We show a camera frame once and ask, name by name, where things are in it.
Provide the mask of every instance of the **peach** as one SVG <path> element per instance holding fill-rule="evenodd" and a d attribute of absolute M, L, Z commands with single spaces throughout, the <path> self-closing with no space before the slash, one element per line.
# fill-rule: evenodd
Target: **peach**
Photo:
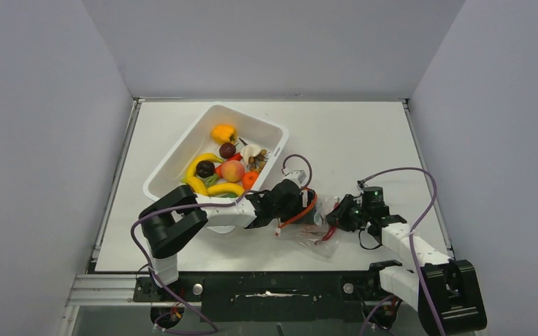
<path fill-rule="evenodd" d="M 221 175 L 227 182 L 238 182 L 244 175 L 244 166 L 240 161 L 226 161 L 221 164 Z"/>

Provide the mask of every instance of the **clear plastic bag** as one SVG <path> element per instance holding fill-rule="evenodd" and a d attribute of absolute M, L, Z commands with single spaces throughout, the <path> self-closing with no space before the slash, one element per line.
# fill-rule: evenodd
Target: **clear plastic bag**
<path fill-rule="evenodd" d="M 337 230 L 329 227 L 325 216 L 338 202 L 337 197 L 319 197 L 312 211 L 292 224 L 277 228 L 275 235 L 278 239 L 292 241 L 322 258 L 330 259 L 339 247 L 339 240 Z"/>

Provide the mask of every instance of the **dark purple fruit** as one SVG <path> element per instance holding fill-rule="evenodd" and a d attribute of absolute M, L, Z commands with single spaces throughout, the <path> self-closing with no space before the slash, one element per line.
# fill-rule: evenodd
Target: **dark purple fruit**
<path fill-rule="evenodd" d="M 229 159 L 234 155 L 236 155 L 236 146 L 229 142 L 226 142 L 219 148 L 219 156 L 223 157 L 224 159 Z"/>
<path fill-rule="evenodd" d="M 201 161 L 197 163 L 197 175 L 201 178 L 210 177 L 215 174 L 215 165 L 211 161 Z"/>

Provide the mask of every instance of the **garlic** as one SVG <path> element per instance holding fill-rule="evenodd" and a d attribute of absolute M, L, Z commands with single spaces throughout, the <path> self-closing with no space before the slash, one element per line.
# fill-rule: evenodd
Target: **garlic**
<path fill-rule="evenodd" d="M 261 154 L 261 147 L 259 145 L 246 145 L 240 150 L 240 155 L 245 162 L 249 161 L 249 158 L 254 158 Z"/>

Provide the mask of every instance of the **red pepper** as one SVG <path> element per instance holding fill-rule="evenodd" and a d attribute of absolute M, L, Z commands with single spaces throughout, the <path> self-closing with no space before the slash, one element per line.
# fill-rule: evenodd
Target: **red pepper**
<path fill-rule="evenodd" d="M 240 155 L 240 153 L 236 153 L 236 155 L 234 155 L 233 157 L 230 157 L 225 162 L 233 161 L 233 160 L 236 160 L 236 161 L 242 160 L 242 155 Z M 223 179 L 223 177 L 221 175 L 221 165 L 223 165 L 223 163 L 220 164 L 219 166 L 215 167 L 215 174 L 217 174 L 217 176 L 219 176 L 220 179 Z"/>

